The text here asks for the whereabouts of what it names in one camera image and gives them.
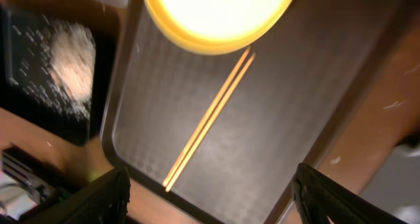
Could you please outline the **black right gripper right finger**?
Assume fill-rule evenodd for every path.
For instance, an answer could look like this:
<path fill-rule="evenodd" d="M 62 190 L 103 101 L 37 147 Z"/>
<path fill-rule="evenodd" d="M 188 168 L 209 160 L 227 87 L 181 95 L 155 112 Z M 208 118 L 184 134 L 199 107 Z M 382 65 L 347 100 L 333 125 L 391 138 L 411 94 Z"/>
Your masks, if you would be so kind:
<path fill-rule="evenodd" d="M 292 178 L 293 201 L 305 224 L 404 224 L 313 167 L 300 163 Z"/>

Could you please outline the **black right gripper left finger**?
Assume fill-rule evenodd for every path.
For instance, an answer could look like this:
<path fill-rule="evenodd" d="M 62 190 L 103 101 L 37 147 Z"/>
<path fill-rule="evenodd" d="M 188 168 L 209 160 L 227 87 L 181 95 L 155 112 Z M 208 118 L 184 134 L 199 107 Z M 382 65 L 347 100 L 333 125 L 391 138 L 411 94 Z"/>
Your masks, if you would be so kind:
<path fill-rule="evenodd" d="M 127 170 L 114 168 L 68 198 L 36 208 L 19 223 L 125 223 L 130 186 Z"/>

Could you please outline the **pile of rice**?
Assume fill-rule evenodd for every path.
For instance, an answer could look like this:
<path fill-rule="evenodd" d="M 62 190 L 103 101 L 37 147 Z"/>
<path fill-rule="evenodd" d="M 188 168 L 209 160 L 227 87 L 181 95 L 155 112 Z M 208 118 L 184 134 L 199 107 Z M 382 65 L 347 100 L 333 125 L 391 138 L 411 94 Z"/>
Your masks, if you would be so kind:
<path fill-rule="evenodd" d="M 88 27 L 45 15 L 9 18 L 7 82 L 60 116 L 91 117 L 96 43 Z"/>

